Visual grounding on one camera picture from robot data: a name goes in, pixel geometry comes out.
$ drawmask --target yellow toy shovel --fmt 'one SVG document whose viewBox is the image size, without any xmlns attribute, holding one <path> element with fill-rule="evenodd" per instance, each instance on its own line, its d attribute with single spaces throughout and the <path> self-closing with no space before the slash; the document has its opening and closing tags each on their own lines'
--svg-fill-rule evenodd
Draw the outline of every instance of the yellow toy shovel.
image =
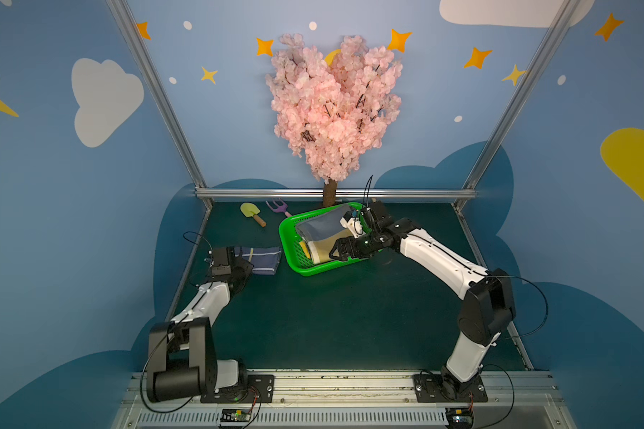
<svg viewBox="0 0 644 429">
<path fill-rule="evenodd" d="M 261 227 L 265 228 L 265 225 L 267 224 L 258 216 L 259 212 L 260 209 L 258 209 L 258 206 L 256 206 L 252 202 L 244 202 L 243 204 L 241 204 L 241 213 L 243 213 L 247 218 L 255 219 L 255 221 L 259 223 Z"/>
</svg>

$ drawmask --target yellow sponge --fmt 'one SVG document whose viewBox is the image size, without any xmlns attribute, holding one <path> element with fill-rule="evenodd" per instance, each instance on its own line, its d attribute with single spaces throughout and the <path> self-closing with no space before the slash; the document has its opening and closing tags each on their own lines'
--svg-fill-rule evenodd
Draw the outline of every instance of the yellow sponge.
<svg viewBox="0 0 644 429">
<path fill-rule="evenodd" d="M 310 252 L 308 251 L 305 240 L 301 240 L 298 245 L 303 249 L 303 253 L 306 254 L 306 257 L 311 260 L 312 258 L 310 257 Z"/>
</svg>

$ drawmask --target folded blue cloth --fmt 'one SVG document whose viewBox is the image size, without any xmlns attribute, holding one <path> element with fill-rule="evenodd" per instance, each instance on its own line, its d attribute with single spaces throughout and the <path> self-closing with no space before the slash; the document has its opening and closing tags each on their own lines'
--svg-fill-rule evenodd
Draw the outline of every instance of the folded blue cloth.
<svg viewBox="0 0 644 429">
<path fill-rule="evenodd" d="M 299 222 L 296 232 L 306 242 L 326 240 L 346 229 L 341 226 L 341 218 L 350 210 L 350 205 L 341 204 L 324 214 Z"/>
<path fill-rule="evenodd" d="M 253 265 L 253 274 L 274 275 L 282 259 L 281 247 L 234 246 L 234 256 L 241 256 Z"/>
</svg>

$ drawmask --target tree trunk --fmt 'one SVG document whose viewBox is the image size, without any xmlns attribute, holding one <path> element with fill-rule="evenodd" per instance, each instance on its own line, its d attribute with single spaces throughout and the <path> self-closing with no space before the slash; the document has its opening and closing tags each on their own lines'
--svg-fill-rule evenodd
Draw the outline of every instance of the tree trunk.
<svg viewBox="0 0 644 429">
<path fill-rule="evenodd" d="M 336 185 L 338 183 L 329 179 L 329 183 L 324 184 L 322 191 L 322 207 L 331 207 L 336 202 Z"/>
</svg>

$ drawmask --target green plastic basket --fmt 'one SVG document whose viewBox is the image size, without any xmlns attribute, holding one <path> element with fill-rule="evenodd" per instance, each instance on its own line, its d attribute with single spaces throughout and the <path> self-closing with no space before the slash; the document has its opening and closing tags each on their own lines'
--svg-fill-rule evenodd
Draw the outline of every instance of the green plastic basket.
<svg viewBox="0 0 644 429">
<path fill-rule="evenodd" d="M 360 202 L 349 202 L 348 204 L 354 209 L 362 209 L 362 204 Z M 320 272 L 333 270 L 334 268 L 338 268 L 340 266 L 350 265 L 351 263 L 362 261 L 349 258 L 346 262 L 329 261 L 314 265 L 312 263 L 312 260 L 308 259 L 306 254 L 303 252 L 303 249 L 300 245 L 302 238 L 296 232 L 296 225 L 299 222 L 314 218 L 315 216 L 319 216 L 335 208 L 336 207 L 326 207 L 324 209 L 313 210 L 307 213 L 291 216 L 290 218 L 283 220 L 282 223 L 279 224 L 279 236 L 282 238 L 283 252 L 286 255 L 288 265 L 292 270 L 299 273 L 300 275 L 308 277 L 311 275 L 319 274 Z M 365 224 L 365 220 L 362 218 L 362 216 L 361 225 L 364 232 L 369 232 L 369 228 Z"/>
</svg>

